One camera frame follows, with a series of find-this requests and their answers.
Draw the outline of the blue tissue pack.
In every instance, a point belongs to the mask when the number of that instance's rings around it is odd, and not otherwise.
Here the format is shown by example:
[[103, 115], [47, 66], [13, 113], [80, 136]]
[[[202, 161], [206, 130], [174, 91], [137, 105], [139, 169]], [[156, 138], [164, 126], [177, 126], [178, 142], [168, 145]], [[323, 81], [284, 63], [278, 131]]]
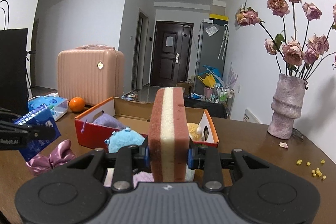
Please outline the blue tissue pack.
[[14, 121], [14, 124], [30, 126], [31, 136], [27, 146], [19, 150], [26, 162], [61, 136], [52, 112], [46, 104], [42, 104], [35, 110], [18, 118]]

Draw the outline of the purple satin bow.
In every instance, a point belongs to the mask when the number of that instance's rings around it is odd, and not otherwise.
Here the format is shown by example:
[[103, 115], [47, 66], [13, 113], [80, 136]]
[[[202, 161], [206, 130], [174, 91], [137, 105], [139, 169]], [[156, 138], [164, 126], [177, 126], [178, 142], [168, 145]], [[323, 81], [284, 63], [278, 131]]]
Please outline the purple satin bow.
[[76, 155], [72, 152], [71, 144], [72, 142], [70, 139], [66, 139], [59, 143], [48, 156], [40, 153], [35, 155], [32, 159], [26, 162], [26, 166], [30, 173], [33, 176], [38, 176], [75, 159]]

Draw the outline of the lavender fluffy headband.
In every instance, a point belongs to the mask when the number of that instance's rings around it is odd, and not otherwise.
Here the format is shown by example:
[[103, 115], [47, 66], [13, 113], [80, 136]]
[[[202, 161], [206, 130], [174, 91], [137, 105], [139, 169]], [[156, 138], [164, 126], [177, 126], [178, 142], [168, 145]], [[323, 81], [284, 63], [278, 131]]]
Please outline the lavender fluffy headband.
[[148, 172], [139, 172], [133, 175], [133, 186], [137, 186], [139, 182], [154, 182], [153, 174]]

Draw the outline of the pink white layered sponge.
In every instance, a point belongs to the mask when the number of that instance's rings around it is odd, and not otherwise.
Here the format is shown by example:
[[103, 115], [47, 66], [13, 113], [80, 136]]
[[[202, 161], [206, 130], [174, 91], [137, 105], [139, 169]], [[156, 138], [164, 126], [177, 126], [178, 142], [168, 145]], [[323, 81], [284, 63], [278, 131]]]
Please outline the pink white layered sponge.
[[161, 88], [155, 96], [148, 131], [155, 182], [184, 182], [189, 131], [182, 88]]

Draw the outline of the fallen pink petal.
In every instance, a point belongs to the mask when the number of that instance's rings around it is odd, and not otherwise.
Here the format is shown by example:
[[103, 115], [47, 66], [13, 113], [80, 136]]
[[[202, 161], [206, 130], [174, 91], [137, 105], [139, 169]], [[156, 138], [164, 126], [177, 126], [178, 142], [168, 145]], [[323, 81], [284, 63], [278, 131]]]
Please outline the fallen pink petal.
[[281, 148], [288, 149], [288, 144], [287, 144], [287, 142], [280, 142], [280, 143], [279, 143], [279, 146], [280, 146]]

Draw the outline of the blue facial tissue package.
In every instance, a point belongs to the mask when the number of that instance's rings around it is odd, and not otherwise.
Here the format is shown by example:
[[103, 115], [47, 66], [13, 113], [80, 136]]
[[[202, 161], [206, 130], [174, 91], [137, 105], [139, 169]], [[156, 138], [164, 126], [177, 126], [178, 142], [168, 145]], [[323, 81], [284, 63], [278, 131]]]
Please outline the blue facial tissue package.
[[35, 110], [41, 105], [49, 107], [55, 121], [58, 121], [68, 112], [68, 100], [66, 98], [59, 97], [58, 93], [36, 96], [28, 100], [29, 111]]

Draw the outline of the light blue plush toy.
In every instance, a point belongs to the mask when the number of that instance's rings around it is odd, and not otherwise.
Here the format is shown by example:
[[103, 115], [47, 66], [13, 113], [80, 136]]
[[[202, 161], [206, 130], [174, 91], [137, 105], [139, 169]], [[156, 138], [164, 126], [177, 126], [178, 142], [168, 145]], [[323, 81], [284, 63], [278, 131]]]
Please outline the light blue plush toy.
[[122, 147], [129, 145], [142, 145], [145, 138], [138, 132], [126, 127], [120, 131], [112, 132], [112, 135], [104, 140], [109, 153], [116, 153]]

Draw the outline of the orange fruit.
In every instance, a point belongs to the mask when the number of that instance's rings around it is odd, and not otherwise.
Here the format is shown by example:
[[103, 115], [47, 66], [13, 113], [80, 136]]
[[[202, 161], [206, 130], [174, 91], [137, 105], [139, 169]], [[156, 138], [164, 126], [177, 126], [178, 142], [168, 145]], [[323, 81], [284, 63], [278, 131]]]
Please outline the orange fruit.
[[81, 97], [74, 97], [69, 101], [69, 108], [74, 113], [79, 113], [85, 108], [85, 101]]

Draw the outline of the purple textured vase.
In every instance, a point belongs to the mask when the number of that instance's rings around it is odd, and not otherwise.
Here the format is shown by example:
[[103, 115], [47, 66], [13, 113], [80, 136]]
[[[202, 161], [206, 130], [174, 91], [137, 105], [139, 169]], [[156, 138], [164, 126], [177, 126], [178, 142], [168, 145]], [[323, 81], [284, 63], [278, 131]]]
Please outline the purple textured vase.
[[279, 74], [271, 104], [273, 115], [268, 126], [269, 134], [284, 140], [291, 137], [294, 120], [301, 117], [303, 98], [308, 87], [306, 80]]

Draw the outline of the black paper bag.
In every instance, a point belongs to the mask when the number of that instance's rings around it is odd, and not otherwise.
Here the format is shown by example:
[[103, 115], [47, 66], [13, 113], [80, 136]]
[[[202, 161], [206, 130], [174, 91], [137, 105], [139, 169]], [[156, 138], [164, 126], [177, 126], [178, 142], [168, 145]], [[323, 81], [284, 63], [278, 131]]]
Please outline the black paper bag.
[[1, 30], [1, 107], [15, 114], [28, 112], [26, 49], [28, 29], [10, 29], [10, 12], [4, 12]]

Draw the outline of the yellow white plush toy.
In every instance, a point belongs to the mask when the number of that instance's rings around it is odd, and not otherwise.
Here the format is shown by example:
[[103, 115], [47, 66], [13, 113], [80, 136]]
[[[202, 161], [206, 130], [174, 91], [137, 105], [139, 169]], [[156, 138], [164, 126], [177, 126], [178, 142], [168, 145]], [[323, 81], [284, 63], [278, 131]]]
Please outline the yellow white plush toy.
[[187, 127], [192, 141], [205, 141], [205, 136], [200, 125], [196, 123], [188, 123]]

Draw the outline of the red cardboard box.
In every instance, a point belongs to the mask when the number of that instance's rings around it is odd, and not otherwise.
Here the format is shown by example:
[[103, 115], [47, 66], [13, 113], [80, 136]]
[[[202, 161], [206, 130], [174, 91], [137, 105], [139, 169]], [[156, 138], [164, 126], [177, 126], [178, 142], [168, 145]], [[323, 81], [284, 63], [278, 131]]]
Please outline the red cardboard box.
[[[113, 128], [94, 124], [94, 120], [102, 114], [115, 117], [126, 127], [130, 127], [139, 134], [146, 136], [150, 125], [153, 104], [149, 102], [127, 101], [117, 97], [110, 97], [94, 107], [75, 117], [75, 130], [78, 143], [87, 148], [108, 149], [104, 140], [108, 139]], [[206, 109], [185, 108], [189, 123], [197, 123], [205, 134], [205, 141], [197, 141], [197, 145], [218, 147], [219, 138]]]

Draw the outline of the pink hard-shell suitcase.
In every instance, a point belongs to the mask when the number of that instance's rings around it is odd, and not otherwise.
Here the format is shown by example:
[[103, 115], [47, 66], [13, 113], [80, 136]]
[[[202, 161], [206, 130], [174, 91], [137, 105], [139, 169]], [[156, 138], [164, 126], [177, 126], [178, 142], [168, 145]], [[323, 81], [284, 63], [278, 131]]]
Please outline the pink hard-shell suitcase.
[[94, 106], [122, 96], [125, 56], [114, 47], [90, 44], [61, 51], [57, 66], [60, 97], [80, 97]]

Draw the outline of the storage cart with bottles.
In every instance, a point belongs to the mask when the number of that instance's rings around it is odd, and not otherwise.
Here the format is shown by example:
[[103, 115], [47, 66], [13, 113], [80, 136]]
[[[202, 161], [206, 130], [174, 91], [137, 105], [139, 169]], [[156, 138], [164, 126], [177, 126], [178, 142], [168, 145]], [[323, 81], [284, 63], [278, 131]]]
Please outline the storage cart with bottles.
[[215, 84], [211, 90], [210, 102], [222, 105], [226, 111], [226, 118], [230, 119], [235, 91], [227, 85], [220, 84]]

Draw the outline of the dried pink rose bouquet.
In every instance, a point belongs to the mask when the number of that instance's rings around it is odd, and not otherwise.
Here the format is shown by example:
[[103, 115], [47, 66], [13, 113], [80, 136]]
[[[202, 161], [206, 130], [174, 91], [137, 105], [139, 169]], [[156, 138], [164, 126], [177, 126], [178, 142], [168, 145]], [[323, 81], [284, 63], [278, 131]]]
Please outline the dried pink rose bouquet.
[[[302, 6], [303, 14], [306, 18], [306, 27], [304, 38], [298, 39], [297, 20], [295, 5]], [[308, 36], [310, 23], [314, 20], [320, 20], [322, 11], [313, 3], [303, 3], [302, 0], [268, 0], [266, 7], [272, 11], [274, 16], [282, 19], [282, 30], [276, 35], [272, 35], [265, 26], [258, 12], [245, 3], [241, 5], [235, 14], [235, 26], [260, 26], [268, 35], [265, 39], [264, 47], [269, 55], [278, 57], [285, 62], [285, 75], [296, 77], [307, 81], [316, 71], [320, 64], [329, 56], [335, 56], [330, 52], [329, 36], [332, 30], [335, 30], [335, 6], [333, 6], [333, 22], [329, 26], [326, 35], [320, 36], [314, 34]]]

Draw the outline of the cardboard box on floor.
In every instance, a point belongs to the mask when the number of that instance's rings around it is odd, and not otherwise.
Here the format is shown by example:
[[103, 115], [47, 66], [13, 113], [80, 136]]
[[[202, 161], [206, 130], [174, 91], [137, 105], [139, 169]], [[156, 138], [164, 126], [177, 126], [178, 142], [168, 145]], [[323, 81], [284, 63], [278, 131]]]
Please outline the cardboard box on floor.
[[192, 91], [192, 83], [186, 83], [186, 82], [179, 82], [176, 84], [177, 88], [182, 88], [183, 94], [185, 96], [189, 96], [191, 94]]

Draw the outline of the grey refrigerator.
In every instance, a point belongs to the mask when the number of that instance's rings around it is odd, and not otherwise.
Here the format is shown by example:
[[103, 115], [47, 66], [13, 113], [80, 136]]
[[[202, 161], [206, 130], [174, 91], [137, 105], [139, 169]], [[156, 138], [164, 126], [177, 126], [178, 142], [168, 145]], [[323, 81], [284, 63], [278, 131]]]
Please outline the grey refrigerator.
[[206, 67], [213, 68], [220, 78], [223, 77], [227, 42], [228, 20], [211, 18], [201, 22], [193, 92], [203, 95], [203, 84], [197, 76], [205, 77]]

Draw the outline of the dark brown entrance door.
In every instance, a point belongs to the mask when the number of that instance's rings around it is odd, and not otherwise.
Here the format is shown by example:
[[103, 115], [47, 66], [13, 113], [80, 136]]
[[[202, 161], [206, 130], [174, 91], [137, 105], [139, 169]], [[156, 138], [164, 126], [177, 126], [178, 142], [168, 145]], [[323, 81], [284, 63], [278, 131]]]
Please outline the dark brown entrance door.
[[173, 87], [186, 81], [189, 71], [193, 24], [157, 21], [153, 43], [151, 86]]

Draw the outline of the yellow box on refrigerator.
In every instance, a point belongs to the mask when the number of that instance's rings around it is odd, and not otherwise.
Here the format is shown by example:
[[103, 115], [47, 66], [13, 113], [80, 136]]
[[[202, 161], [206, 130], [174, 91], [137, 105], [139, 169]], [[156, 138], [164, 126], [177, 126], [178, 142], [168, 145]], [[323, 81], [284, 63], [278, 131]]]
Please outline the yellow box on refrigerator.
[[225, 15], [210, 14], [209, 19], [213, 21], [213, 24], [217, 24], [219, 26], [228, 24], [228, 16]]

